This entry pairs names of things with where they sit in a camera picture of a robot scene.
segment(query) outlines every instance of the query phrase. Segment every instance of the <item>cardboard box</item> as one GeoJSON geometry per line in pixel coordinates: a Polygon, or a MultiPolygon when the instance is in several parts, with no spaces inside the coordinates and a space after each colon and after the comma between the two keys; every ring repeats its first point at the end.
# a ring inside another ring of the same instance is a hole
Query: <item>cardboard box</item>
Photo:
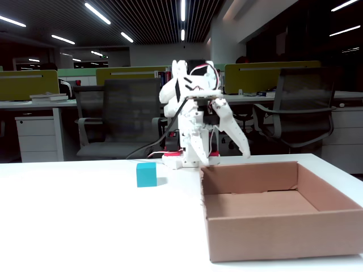
{"type": "Polygon", "coordinates": [[[363,208],[296,161],[202,167],[201,183],[212,262],[363,253],[363,208]]]}

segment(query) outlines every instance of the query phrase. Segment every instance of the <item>cyan cube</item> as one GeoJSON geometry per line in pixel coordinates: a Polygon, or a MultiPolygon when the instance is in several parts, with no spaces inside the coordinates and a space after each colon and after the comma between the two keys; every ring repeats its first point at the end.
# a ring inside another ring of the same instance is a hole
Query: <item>cyan cube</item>
{"type": "Polygon", "coordinates": [[[138,163],[136,166],[137,187],[154,187],[158,185],[157,164],[138,163]]]}

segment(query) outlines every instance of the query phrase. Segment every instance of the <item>black slatted ceiling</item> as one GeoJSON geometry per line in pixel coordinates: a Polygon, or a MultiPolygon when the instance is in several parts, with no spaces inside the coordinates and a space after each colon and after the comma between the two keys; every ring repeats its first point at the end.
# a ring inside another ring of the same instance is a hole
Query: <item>black slatted ceiling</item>
{"type": "Polygon", "coordinates": [[[71,46],[51,38],[61,36],[75,46],[129,45],[121,36],[129,35],[135,44],[203,42],[210,21],[223,0],[185,0],[185,22],[180,18],[180,0],[87,0],[103,14],[106,24],[85,6],[84,0],[0,0],[0,15],[27,25],[19,27],[0,20],[0,32],[39,40],[58,46],[71,46]]]}

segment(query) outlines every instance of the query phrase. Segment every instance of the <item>ceiling light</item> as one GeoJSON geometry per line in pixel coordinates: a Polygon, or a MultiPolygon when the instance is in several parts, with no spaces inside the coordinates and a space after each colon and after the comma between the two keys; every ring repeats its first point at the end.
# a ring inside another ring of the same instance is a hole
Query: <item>ceiling light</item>
{"type": "Polygon", "coordinates": [[[61,40],[61,41],[65,41],[66,43],[75,44],[75,42],[73,42],[73,41],[67,40],[65,38],[58,37],[56,35],[52,35],[52,38],[55,38],[55,39],[58,39],[58,40],[61,40]]]}
{"type": "Polygon", "coordinates": [[[337,11],[337,10],[342,9],[343,7],[346,7],[346,6],[348,6],[348,5],[350,5],[350,4],[354,3],[354,2],[357,2],[357,1],[358,0],[350,0],[350,1],[345,2],[344,4],[342,4],[342,5],[338,6],[338,7],[333,8],[331,11],[333,11],[333,12],[337,11]]]}
{"type": "Polygon", "coordinates": [[[101,56],[101,57],[103,56],[101,53],[94,52],[94,51],[91,51],[91,53],[92,53],[92,54],[95,54],[95,55],[97,55],[97,56],[101,56]]]}
{"type": "Polygon", "coordinates": [[[121,35],[123,35],[123,37],[125,39],[127,39],[130,43],[134,42],[129,36],[127,36],[125,33],[121,32],[121,35]]]}
{"type": "Polygon", "coordinates": [[[181,9],[181,21],[185,21],[185,0],[181,0],[180,3],[180,9],[181,9]]]}
{"type": "Polygon", "coordinates": [[[354,47],[354,48],[347,49],[346,52],[351,51],[351,50],[356,50],[356,49],[359,49],[359,47],[354,47]]]}
{"type": "Polygon", "coordinates": [[[359,47],[357,49],[350,49],[347,51],[343,51],[342,53],[349,53],[349,52],[353,52],[353,51],[357,51],[357,50],[359,50],[359,47]]]}
{"type": "Polygon", "coordinates": [[[9,23],[16,24],[16,25],[21,26],[21,27],[27,27],[25,24],[19,23],[17,21],[14,21],[14,20],[11,20],[11,19],[8,19],[8,18],[5,18],[3,16],[0,16],[0,20],[7,21],[9,23]]]}
{"type": "Polygon", "coordinates": [[[96,11],[90,4],[85,3],[85,6],[88,7],[94,14],[96,14],[98,17],[100,17],[106,24],[111,24],[111,22],[109,20],[107,20],[105,18],[105,16],[103,16],[101,13],[99,13],[98,11],[96,11]]]}
{"type": "Polygon", "coordinates": [[[361,27],[360,25],[357,25],[356,27],[348,28],[346,30],[343,30],[343,31],[340,31],[340,32],[336,32],[334,34],[331,34],[331,35],[329,35],[329,37],[335,36],[335,35],[338,35],[338,34],[342,34],[344,32],[348,32],[348,31],[351,31],[351,30],[354,30],[354,29],[357,29],[357,28],[360,28],[360,27],[361,27]]]}

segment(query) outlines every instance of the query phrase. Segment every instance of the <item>white robot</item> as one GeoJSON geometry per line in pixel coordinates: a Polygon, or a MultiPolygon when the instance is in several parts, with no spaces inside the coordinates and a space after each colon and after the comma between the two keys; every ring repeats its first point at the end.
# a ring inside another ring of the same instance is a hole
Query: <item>white robot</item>
{"type": "Polygon", "coordinates": [[[214,128],[225,131],[243,156],[249,158],[248,140],[234,120],[222,91],[218,89],[220,81],[213,62],[206,61],[189,74],[187,71],[188,64],[185,61],[173,61],[173,78],[163,86],[159,94],[160,102],[167,104],[164,107],[166,117],[174,117],[179,111],[180,149],[166,151],[162,156],[163,163],[172,169],[218,164],[218,152],[212,153],[214,128]],[[206,73],[193,75],[200,69],[206,70],[206,73]]]}

